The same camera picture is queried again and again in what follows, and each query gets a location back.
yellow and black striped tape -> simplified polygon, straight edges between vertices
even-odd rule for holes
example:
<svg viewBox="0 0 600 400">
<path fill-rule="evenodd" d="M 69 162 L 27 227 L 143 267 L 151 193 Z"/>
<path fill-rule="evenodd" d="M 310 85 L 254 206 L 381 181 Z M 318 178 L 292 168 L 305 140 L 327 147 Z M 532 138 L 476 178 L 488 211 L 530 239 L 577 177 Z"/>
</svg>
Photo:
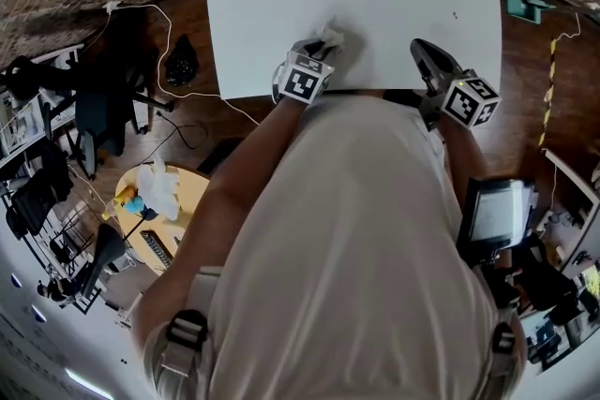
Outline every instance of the yellow and black striped tape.
<svg viewBox="0 0 600 400">
<path fill-rule="evenodd" d="M 546 140 L 546 133 L 548 131 L 548 121 L 550 120 L 550 111 L 552 110 L 552 98 L 554 97 L 554 73 L 556 72 L 556 42 L 557 39 L 553 38 L 550 42 L 550 86 L 547 89 L 544 101 L 546 102 L 546 113 L 544 114 L 544 128 L 538 147 L 542 148 L 544 141 Z"/>
</svg>

black plastic bag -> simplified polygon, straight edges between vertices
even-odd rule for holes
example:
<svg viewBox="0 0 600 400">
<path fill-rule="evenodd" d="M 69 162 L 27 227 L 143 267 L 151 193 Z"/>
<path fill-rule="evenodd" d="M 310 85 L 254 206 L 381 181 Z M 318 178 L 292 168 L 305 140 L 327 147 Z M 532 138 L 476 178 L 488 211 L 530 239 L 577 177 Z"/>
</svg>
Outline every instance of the black plastic bag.
<svg viewBox="0 0 600 400">
<path fill-rule="evenodd" d="M 165 62 L 167 82 L 170 85 L 185 85 L 190 83 L 198 72 L 198 58 L 191 46 L 187 35 L 177 39 L 175 48 Z"/>
</svg>

white cube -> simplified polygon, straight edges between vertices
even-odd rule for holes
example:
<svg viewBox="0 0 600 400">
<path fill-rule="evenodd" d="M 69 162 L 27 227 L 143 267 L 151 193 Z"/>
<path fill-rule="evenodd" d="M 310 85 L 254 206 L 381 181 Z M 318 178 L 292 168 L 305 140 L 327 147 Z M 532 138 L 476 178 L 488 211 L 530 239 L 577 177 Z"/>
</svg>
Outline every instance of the white cube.
<svg viewBox="0 0 600 400">
<path fill-rule="evenodd" d="M 442 111 L 473 128 L 489 122 L 501 100 L 484 79 L 460 79 L 450 84 Z"/>
<path fill-rule="evenodd" d="M 288 52 L 280 93 L 307 104 L 326 88 L 334 68 L 298 52 Z"/>
</svg>

keyboard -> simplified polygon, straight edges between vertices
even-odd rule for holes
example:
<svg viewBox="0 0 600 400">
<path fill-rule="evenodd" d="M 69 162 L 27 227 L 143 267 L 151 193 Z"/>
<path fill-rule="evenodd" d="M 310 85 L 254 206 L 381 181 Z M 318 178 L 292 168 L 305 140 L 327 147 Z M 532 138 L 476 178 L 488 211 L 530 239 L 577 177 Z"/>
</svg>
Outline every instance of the keyboard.
<svg viewBox="0 0 600 400">
<path fill-rule="evenodd" d="M 165 268 L 169 267 L 171 260 L 173 260 L 173 255 L 171 255 L 171 252 L 169 252 L 164 243 L 158 238 L 158 235 L 153 230 L 144 230 L 140 234 Z"/>
</svg>

round wooden table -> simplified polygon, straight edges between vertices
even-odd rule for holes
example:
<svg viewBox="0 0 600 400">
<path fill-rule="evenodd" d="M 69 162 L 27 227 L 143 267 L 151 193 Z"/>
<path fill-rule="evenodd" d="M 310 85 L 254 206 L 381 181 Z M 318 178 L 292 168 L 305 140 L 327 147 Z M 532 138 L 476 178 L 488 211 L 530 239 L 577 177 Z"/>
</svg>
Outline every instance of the round wooden table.
<svg viewBox="0 0 600 400">
<path fill-rule="evenodd" d="M 126 186 L 136 185 L 139 168 L 140 167 L 138 166 L 128 170 L 121 177 L 121 180 L 119 180 L 115 189 L 115 196 Z M 171 165 L 167 165 L 167 172 L 177 173 L 179 175 L 179 184 L 175 190 L 175 196 L 177 197 L 181 210 L 179 211 L 177 223 L 185 227 L 194 210 L 196 210 L 196 205 L 198 205 L 204 191 L 208 187 L 208 179 L 197 171 L 186 170 Z M 121 226 L 124 236 L 127 235 L 140 221 L 139 215 L 130 214 L 125 209 L 118 209 L 116 218 Z M 159 215 L 154 220 L 142 222 L 142 224 L 136 228 L 127 239 L 139 258 L 150 267 L 153 272 L 160 275 L 165 271 L 165 266 L 141 236 L 140 232 L 143 230 L 152 230 L 174 256 L 177 251 L 177 240 L 175 239 L 173 232 L 177 231 L 178 228 L 170 226 L 169 220 L 164 215 Z"/>
</svg>

